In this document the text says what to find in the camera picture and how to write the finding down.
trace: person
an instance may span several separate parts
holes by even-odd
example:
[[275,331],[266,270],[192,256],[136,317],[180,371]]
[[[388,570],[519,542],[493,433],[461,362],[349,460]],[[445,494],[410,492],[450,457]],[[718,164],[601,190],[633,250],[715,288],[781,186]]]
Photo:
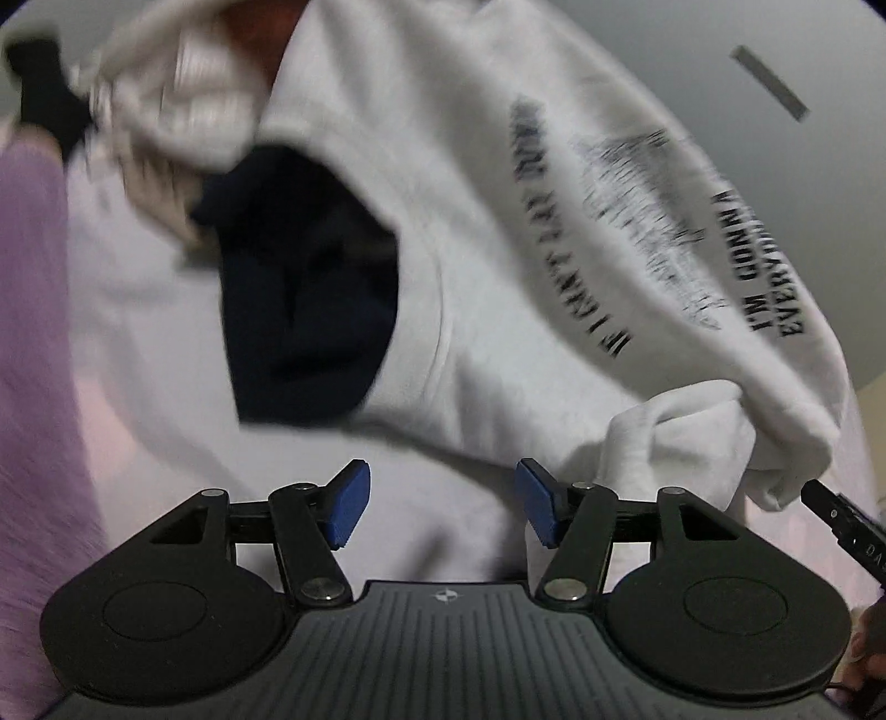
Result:
[[0,717],[31,720],[61,692],[40,613],[105,551],[68,339],[65,165],[91,118],[55,37],[4,55],[21,111],[0,151]]
[[843,704],[849,704],[854,693],[861,690],[865,682],[886,682],[884,634],[886,634],[886,602],[881,600],[861,614],[850,640],[851,661],[840,677],[840,685],[846,690],[841,690],[836,696]]

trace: white cloth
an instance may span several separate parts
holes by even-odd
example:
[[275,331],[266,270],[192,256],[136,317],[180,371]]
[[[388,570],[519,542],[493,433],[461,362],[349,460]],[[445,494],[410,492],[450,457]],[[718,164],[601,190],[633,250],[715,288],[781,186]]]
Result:
[[[119,155],[127,158],[141,145],[191,168],[222,172],[251,147],[268,87],[229,47],[211,8],[206,0],[152,4],[74,70],[74,86],[92,90],[93,114]],[[171,30],[182,11],[188,24]],[[127,59],[119,67],[118,56]],[[96,83],[101,61],[103,73],[116,68],[113,83]]]
[[[135,88],[142,132],[161,125],[139,94],[144,48],[180,45],[222,5],[156,5],[83,77],[99,96]],[[183,107],[185,128],[206,116]],[[152,138],[217,167],[228,130],[242,153],[243,121],[205,147],[194,132]],[[327,164],[397,234],[399,315],[364,419],[587,480],[613,418],[727,380],[728,397],[661,426],[651,467],[606,476],[622,497],[651,499],[686,469],[669,467],[671,447],[701,471],[679,484],[721,508],[742,482],[782,509],[830,465],[851,389],[811,296],[675,118],[552,8],[312,0],[253,129]],[[648,429],[626,421],[610,438]]]
[[[507,469],[347,429],[239,427],[217,277],[182,266],[176,245],[129,206],[119,172],[97,166],[87,173],[75,159],[69,197],[84,436],[113,545],[203,488],[222,486],[235,500],[254,500],[293,480],[323,482],[351,458],[366,458],[369,508],[337,553],[355,591],[371,578],[488,580],[524,562],[517,545],[522,513]],[[869,510],[872,479],[850,395],[835,463],[823,481]],[[747,505],[750,528],[829,580],[851,607],[876,599],[876,583],[801,504],[783,513],[738,505]],[[528,539],[530,577],[537,580],[549,552]],[[626,554],[617,546],[613,575],[647,557],[647,548],[627,546]],[[241,549],[238,558],[274,579],[272,553]]]

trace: logo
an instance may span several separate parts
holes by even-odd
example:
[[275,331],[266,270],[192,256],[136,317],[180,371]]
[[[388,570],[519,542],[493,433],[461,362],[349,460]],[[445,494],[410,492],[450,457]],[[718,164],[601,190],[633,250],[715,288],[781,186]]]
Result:
[[526,219],[542,269],[553,281],[556,298],[568,315],[581,323],[582,332],[593,335],[610,357],[617,357],[632,335],[616,327],[591,292],[573,253],[568,249],[570,233],[551,178],[548,176],[547,131],[543,106],[520,98],[510,108],[510,135],[514,177],[522,193]]
[[622,230],[646,264],[647,275],[690,322],[719,330],[711,310],[728,302],[696,258],[704,228],[684,207],[664,130],[602,142],[578,139],[584,165],[584,209],[592,220]]
[[461,595],[459,595],[457,592],[455,592],[451,588],[445,588],[444,590],[441,590],[439,592],[435,592],[433,595],[431,595],[431,597],[434,598],[435,600],[439,600],[444,605],[448,605],[449,603],[455,602],[456,600],[458,600],[461,597]]

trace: black cable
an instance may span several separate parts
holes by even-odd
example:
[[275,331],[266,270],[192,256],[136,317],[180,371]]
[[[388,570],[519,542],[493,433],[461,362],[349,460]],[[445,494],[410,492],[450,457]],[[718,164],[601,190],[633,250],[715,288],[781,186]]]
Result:
[[843,683],[831,683],[825,690],[842,690],[844,693],[850,693],[852,695],[855,694],[855,690],[850,688],[848,685],[844,685]]

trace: hand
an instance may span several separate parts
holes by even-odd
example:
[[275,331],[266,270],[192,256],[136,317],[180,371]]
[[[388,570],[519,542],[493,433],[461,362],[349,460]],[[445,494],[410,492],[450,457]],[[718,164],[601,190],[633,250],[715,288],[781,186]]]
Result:
[[850,640],[854,659],[843,673],[841,683],[860,690],[868,679],[886,680],[886,602],[870,606],[859,618],[859,628]]

